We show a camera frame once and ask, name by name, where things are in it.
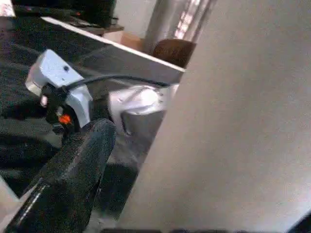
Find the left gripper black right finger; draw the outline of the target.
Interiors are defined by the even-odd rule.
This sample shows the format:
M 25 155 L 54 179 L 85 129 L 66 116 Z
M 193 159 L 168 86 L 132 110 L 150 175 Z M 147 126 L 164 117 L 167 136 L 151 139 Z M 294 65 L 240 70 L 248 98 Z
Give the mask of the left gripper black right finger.
M 291 229 L 291 233 L 310 233 L 311 232 L 311 214 L 308 213 L 299 220 Z

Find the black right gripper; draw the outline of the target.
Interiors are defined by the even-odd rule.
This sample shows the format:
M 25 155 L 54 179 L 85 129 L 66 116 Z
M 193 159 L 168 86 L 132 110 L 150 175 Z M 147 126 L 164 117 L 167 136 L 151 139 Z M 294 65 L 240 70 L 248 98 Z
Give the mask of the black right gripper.
M 67 92 L 51 84 L 43 86 L 41 105 L 46 108 L 46 121 L 52 125 L 55 133 L 71 133 L 74 131 L 74 111 L 66 104 Z

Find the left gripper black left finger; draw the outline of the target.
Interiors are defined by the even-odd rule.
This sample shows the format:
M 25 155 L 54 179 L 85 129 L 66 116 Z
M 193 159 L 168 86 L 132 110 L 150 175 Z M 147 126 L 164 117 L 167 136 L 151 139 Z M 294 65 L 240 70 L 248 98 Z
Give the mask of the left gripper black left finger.
M 71 133 L 26 188 L 26 200 L 5 220 L 4 231 L 82 233 L 115 140 L 116 126 L 108 119 Z

